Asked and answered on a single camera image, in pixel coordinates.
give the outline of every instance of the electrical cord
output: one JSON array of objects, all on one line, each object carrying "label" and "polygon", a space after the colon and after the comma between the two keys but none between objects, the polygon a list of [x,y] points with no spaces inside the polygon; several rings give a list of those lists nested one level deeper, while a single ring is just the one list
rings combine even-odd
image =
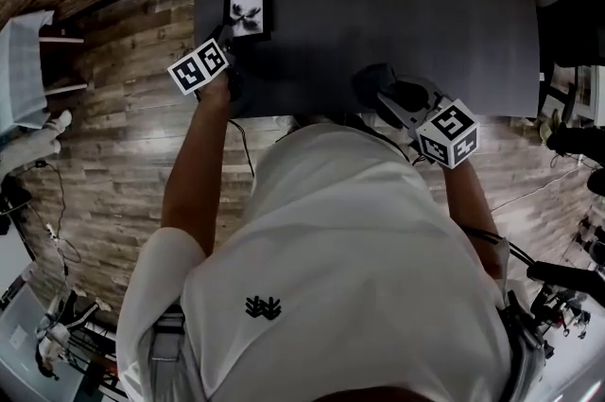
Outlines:
[{"label": "electrical cord", "polygon": [[5,216],[6,214],[10,214],[10,213],[14,212],[15,210],[19,210],[20,208],[25,207],[27,204],[28,204],[28,202],[22,203],[21,205],[17,205],[16,207],[12,207],[10,210],[5,210],[4,212],[2,212],[2,215]]},{"label": "electrical cord", "polygon": [[[26,168],[25,170],[19,172],[16,176],[22,175],[23,173],[26,173],[27,171],[31,170],[32,168],[46,168],[47,166],[49,166],[57,174],[57,177],[59,179],[61,210],[60,210],[59,219],[57,220],[57,234],[56,234],[57,239],[60,239],[63,242],[65,242],[72,249],[72,251],[74,251],[74,253],[76,253],[76,255],[78,257],[77,259],[75,259],[73,257],[69,257],[69,256],[65,255],[65,253],[63,252],[63,249],[61,247],[56,246],[57,252],[59,253],[61,262],[63,264],[63,273],[65,275],[65,278],[67,278],[67,275],[69,274],[69,270],[67,269],[65,260],[73,262],[74,264],[79,264],[82,262],[82,256],[79,253],[78,249],[76,249],[76,246],[74,246],[74,244],[72,244],[67,239],[61,238],[61,221],[63,219],[63,215],[65,214],[65,209],[67,208],[67,206],[65,204],[65,190],[63,188],[63,178],[61,176],[61,171],[57,167],[52,166],[49,163],[47,163],[45,160],[38,160],[33,166],[30,166],[29,168]],[[46,224],[42,220],[42,217],[40,216],[40,213],[38,212],[38,210],[36,210],[36,208],[31,203],[29,204],[29,206],[36,214],[36,217],[38,218],[41,225],[43,226],[43,229],[46,230]]]},{"label": "electrical cord", "polygon": [[[554,168],[554,165],[557,164],[557,162],[555,161],[555,164],[553,165],[553,160],[550,161],[551,168]],[[550,182],[548,182],[548,184],[543,185],[540,188],[536,188],[533,192],[529,192],[528,194],[521,195],[521,196],[517,197],[516,199],[512,199],[511,201],[505,201],[501,205],[498,205],[497,207],[495,207],[494,209],[492,209],[490,211],[490,213],[493,214],[496,210],[500,210],[501,208],[506,207],[507,205],[510,205],[511,203],[514,203],[514,202],[519,201],[521,199],[525,199],[527,197],[531,197],[532,195],[537,194],[538,192],[541,192],[542,190],[545,190],[546,188],[548,188],[550,185],[554,184],[555,182],[560,182],[567,175],[571,175],[572,173],[574,173],[575,171],[578,171],[579,169],[580,169],[580,166],[576,166],[576,168],[574,168],[573,170],[569,170],[567,173],[565,173],[561,177],[559,177],[557,179],[554,179],[554,180],[551,180]]]},{"label": "electrical cord", "polygon": [[424,160],[426,160],[426,157],[424,155],[420,155],[416,160],[412,162],[412,166],[415,166],[416,164],[423,162]]},{"label": "electrical cord", "polygon": [[574,155],[570,155],[569,153],[564,153],[563,155],[560,155],[559,153],[555,154],[555,156],[552,157],[552,160],[550,161],[550,167],[554,168],[557,165],[557,161],[559,160],[559,158],[563,158],[563,157],[567,157],[567,158],[571,158],[573,160],[576,160],[576,162],[580,162],[582,163],[584,166],[588,166],[591,170],[593,171],[597,171],[600,168],[596,168],[592,165],[588,165],[586,162],[584,162],[579,156],[574,156]]},{"label": "electrical cord", "polygon": [[[485,241],[489,242],[492,245],[497,245],[500,241],[506,240],[505,238],[499,236],[498,234],[494,234],[492,232],[484,231],[483,229],[476,229],[474,227],[466,227],[464,225],[460,225],[460,228],[464,231],[464,233],[467,236],[473,236],[473,237],[480,238],[482,240],[485,240]],[[517,247],[512,242],[508,241],[508,243],[510,245],[510,253],[512,255],[514,255],[517,259],[519,259],[520,261],[524,262],[528,266],[531,266],[532,264],[536,263],[536,261],[534,261],[529,256],[528,253],[526,253],[525,251],[523,251],[521,248]]]},{"label": "electrical cord", "polygon": [[248,158],[248,165],[250,166],[250,172],[252,174],[252,177],[254,178],[254,168],[252,166],[252,161],[250,159],[250,153],[248,152],[248,142],[246,141],[246,132],[244,131],[244,129],[241,126],[239,126],[237,123],[235,123],[232,119],[230,119],[229,122],[232,125],[234,125],[242,135],[242,143],[244,144],[244,150],[246,151],[246,158]]}]

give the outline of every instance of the wire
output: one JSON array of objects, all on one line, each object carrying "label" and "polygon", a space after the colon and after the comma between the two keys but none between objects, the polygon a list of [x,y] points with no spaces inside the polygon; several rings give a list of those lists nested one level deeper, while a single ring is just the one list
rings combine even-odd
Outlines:
[{"label": "wire", "polygon": [[4,212],[2,212],[0,215],[5,216],[6,214],[10,214],[11,212],[14,212],[15,210],[19,210],[20,208],[25,207],[30,201],[27,201],[26,203],[22,203],[21,205],[17,205],[16,207],[12,207],[9,210],[5,210]]},{"label": "wire", "polygon": [[[36,214],[36,217],[38,218],[38,220],[40,221],[40,224],[42,225],[43,229],[46,230],[46,224],[44,223],[44,221],[42,220],[42,217],[40,216],[40,213],[38,212],[38,210],[36,209],[36,207],[34,207],[31,203],[28,205],[29,207],[31,207],[31,210],[34,211],[34,214]],[[61,261],[63,263],[63,265],[65,264],[65,260],[68,260],[70,262],[73,262],[74,264],[79,264],[80,262],[82,262],[82,256],[80,255],[78,249],[76,249],[76,247],[74,246],[74,244],[72,244],[69,240],[67,239],[61,239],[62,241],[66,242],[70,248],[72,248],[74,250],[74,252],[78,255],[78,259],[73,259],[71,257],[67,257],[64,253],[62,248],[60,248],[59,246],[57,247],[57,252],[59,253],[59,256],[61,258]]]},{"label": "wire", "polygon": [[496,210],[500,210],[502,207],[506,207],[507,205],[510,205],[511,203],[514,203],[514,202],[519,201],[521,199],[525,199],[525,198],[530,197],[530,196],[532,196],[534,194],[537,194],[538,192],[541,192],[545,188],[548,188],[553,183],[560,182],[567,175],[570,175],[570,174],[572,174],[572,173],[574,173],[575,171],[578,171],[578,170],[579,170],[579,166],[577,166],[573,170],[569,170],[567,173],[565,173],[563,176],[559,177],[558,179],[551,180],[550,182],[548,182],[548,184],[546,184],[544,186],[541,186],[540,188],[536,188],[533,192],[529,192],[528,194],[525,194],[525,195],[522,195],[520,197],[517,197],[516,199],[512,199],[511,201],[505,201],[502,205],[498,205],[496,208],[492,209],[490,212],[493,214]]},{"label": "wire", "polygon": [[426,160],[426,157],[424,155],[420,155],[416,160],[412,162],[412,166],[415,166],[416,164],[423,162],[424,160]]},{"label": "wire", "polygon": [[23,175],[24,173],[28,172],[32,168],[36,168],[36,164],[32,165],[30,168],[26,168],[25,170],[20,171],[19,173],[15,174],[13,176],[14,176],[14,178],[17,178],[17,177]]},{"label": "wire", "polygon": [[554,157],[552,157],[552,160],[550,161],[550,167],[554,168],[557,165],[557,160],[559,160],[559,157],[567,157],[567,158],[571,158],[573,160],[576,160],[576,162],[582,163],[584,166],[588,166],[591,170],[593,171],[597,171],[600,168],[596,168],[592,165],[588,165],[586,162],[584,162],[584,160],[582,160],[580,158],[580,156],[574,156],[574,155],[570,155],[569,153],[564,153],[563,155],[560,155],[559,153],[555,154]]},{"label": "wire", "polygon": [[[52,165],[50,165],[48,163],[46,164],[46,166],[50,166],[54,170],[54,172],[57,174],[57,176],[59,177],[60,202],[62,204],[62,208],[60,210],[59,220],[57,221],[57,237],[61,238],[61,221],[63,220],[63,214],[65,213],[65,208],[66,208],[66,206],[65,206],[65,190],[63,190],[63,178],[61,177],[61,173],[59,172],[58,167],[54,168]],[[76,250],[76,248],[74,248],[74,246],[72,245],[71,242],[69,242],[68,240],[65,240],[65,242],[67,242],[72,247],[72,249],[74,249],[74,251]]]},{"label": "wire", "polygon": [[498,243],[500,241],[505,240],[510,245],[510,253],[512,255],[514,255],[516,258],[525,262],[528,266],[531,266],[532,264],[535,264],[535,262],[536,262],[529,256],[529,254],[527,254],[521,248],[515,246],[512,242],[510,242],[509,240],[506,240],[505,238],[499,236],[498,234],[494,234],[493,232],[489,232],[489,231],[484,231],[483,229],[476,229],[475,227],[467,227],[465,225],[460,225],[460,229],[462,229],[467,236],[473,236],[473,237],[480,238],[493,245],[498,245]]},{"label": "wire", "polygon": [[242,134],[242,143],[244,144],[244,150],[246,151],[246,158],[248,158],[248,165],[250,166],[250,172],[252,174],[252,177],[254,178],[254,168],[252,166],[252,161],[250,159],[250,153],[248,152],[248,142],[246,141],[246,132],[244,131],[244,129],[239,126],[237,123],[235,123],[232,119],[229,120],[229,122],[234,125],[239,132]]}]

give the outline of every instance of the hand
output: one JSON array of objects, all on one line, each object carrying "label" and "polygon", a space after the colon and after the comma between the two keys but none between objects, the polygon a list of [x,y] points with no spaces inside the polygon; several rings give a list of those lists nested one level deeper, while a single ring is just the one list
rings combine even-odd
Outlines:
[{"label": "hand", "polygon": [[212,103],[220,106],[229,104],[231,93],[229,92],[229,78],[227,77],[227,73],[223,71],[218,78],[213,79],[202,87],[199,95],[201,96],[201,104]]}]

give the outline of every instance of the white t-shirt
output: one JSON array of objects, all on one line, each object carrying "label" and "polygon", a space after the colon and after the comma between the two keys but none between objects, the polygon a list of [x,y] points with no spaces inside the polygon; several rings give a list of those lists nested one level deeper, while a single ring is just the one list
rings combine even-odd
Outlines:
[{"label": "white t-shirt", "polygon": [[377,386],[490,401],[510,373],[502,294],[470,241],[400,152],[349,128],[314,125],[269,149],[243,227],[207,260],[183,231],[149,240],[117,333],[134,398],[136,345],[179,296],[213,402]]}]

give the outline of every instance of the person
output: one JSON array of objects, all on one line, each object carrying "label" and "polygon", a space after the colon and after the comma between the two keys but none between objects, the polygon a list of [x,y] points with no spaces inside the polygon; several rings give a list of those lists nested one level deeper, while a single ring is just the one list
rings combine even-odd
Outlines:
[{"label": "person", "polygon": [[38,344],[36,345],[35,359],[38,370],[43,376],[59,380],[53,370],[53,362],[67,349],[71,333],[85,326],[99,309],[103,311],[112,310],[109,304],[100,298],[96,298],[92,304],[77,314],[76,301],[78,296],[87,297],[86,291],[80,288],[72,288],[65,303],[61,300],[61,294],[58,293],[51,301],[36,328]]},{"label": "person", "polygon": [[[392,144],[301,128],[259,161],[242,226],[215,252],[229,101],[225,77],[201,91],[132,273],[116,340],[129,398],[498,400],[507,256],[460,227],[496,234],[471,163],[443,171],[448,216]],[[154,339],[179,307],[178,354],[162,355]]]}]

